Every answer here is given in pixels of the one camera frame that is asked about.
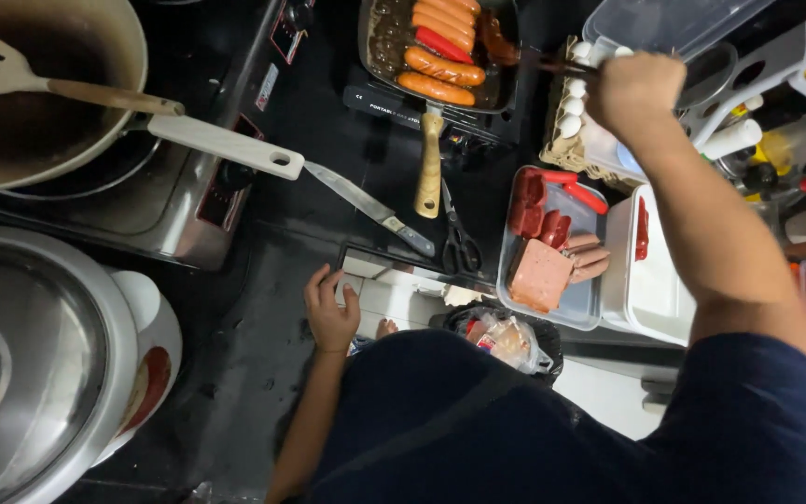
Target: hand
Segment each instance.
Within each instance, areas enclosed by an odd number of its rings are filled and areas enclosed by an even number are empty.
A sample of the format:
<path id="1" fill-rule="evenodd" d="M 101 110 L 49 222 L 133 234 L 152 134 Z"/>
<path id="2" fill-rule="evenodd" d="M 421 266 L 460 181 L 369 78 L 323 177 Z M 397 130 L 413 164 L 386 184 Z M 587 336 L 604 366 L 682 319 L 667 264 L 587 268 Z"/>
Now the hand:
<path id="1" fill-rule="evenodd" d="M 335 286 L 344 270 L 331 275 L 329 271 L 329 265 L 319 268 L 304 288 L 306 318 L 316 338 L 316 349 L 326 353 L 347 353 L 356 327 L 359 327 L 359 296 L 349 283 L 344 284 L 344 303 L 347 305 L 339 307 L 335 302 Z"/>
<path id="2" fill-rule="evenodd" d="M 606 60 L 588 82 L 587 111 L 600 126 L 631 147 L 650 121 L 674 117 L 686 65 L 661 54 L 637 52 Z"/>

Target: foot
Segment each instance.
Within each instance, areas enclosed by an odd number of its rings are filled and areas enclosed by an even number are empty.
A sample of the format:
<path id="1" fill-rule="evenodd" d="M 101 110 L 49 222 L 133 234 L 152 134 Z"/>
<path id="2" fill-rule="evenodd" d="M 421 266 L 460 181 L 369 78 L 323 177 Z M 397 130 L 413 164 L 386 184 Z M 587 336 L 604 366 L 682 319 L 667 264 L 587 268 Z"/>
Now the foot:
<path id="1" fill-rule="evenodd" d="M 397 331 L 397 324 L 394 324 L 393 320 L 383 318 L 382 321 L 378 323 L 378 330 L 375 331 L 375 339 L 379 340 L 387 335 L 392 335 Z"/>

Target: scissors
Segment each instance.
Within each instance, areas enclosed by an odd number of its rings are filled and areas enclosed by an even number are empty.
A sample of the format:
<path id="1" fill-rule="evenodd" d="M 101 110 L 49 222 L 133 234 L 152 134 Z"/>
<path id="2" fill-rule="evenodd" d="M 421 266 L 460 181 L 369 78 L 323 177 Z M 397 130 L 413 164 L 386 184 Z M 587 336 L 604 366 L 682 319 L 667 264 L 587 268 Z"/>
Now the scissors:
<path id="1" fill-rule="evenodd" d="M 446 274 L 457 274 L 462 272 L 477 273 L 481 269 L 484 261 L 481 258 L 481 250 L 468 233 L 462 229 L 462 222 L 459 215 L 453 208 L 450 198 L 450 189 L 447 188 L 447 181 L 442 179 L 441 189 L 443 189 L 443 205 L 447 209 L 447 242 L 443 245 L 443 271 Z"/>

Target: knife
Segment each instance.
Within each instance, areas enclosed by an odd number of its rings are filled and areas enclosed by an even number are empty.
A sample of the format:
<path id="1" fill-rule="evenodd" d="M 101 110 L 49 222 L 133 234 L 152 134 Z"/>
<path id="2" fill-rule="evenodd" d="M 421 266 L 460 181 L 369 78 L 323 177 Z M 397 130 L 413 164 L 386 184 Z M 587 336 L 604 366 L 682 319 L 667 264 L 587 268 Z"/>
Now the knife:
<path id="1" fill-rule="evenodd" d="M 363 189 L 354 185 L 353 182 L 314 162 L 304 161 L 304 168 L 318 178 L 321 183 L 328 186 L 329 189 L 350 202 L 357 210 L 365 213 L 370 219 L 402 238 L 416 252 L 426 258 L 434 257 L 434 244 L 428 238 L 401 223 L 397 217 L 394 217 L 393 210 L 369 196 Z"/>

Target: spatula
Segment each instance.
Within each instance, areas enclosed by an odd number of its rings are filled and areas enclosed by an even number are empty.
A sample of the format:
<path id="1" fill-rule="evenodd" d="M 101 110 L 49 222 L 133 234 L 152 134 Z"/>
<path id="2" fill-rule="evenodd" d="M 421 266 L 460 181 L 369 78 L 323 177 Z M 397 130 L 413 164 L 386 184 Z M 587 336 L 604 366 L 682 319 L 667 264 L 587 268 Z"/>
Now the spatula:
<path id="1" fill-rule="evenodd" d="M 185 107 L 177 101 L 97 84 L 39 77 L 30 70 L 23 54 L 0 40 L 0 94 L 15 91 L 51 92 L 105 107 L 165 116 L 185 114 Z"/>

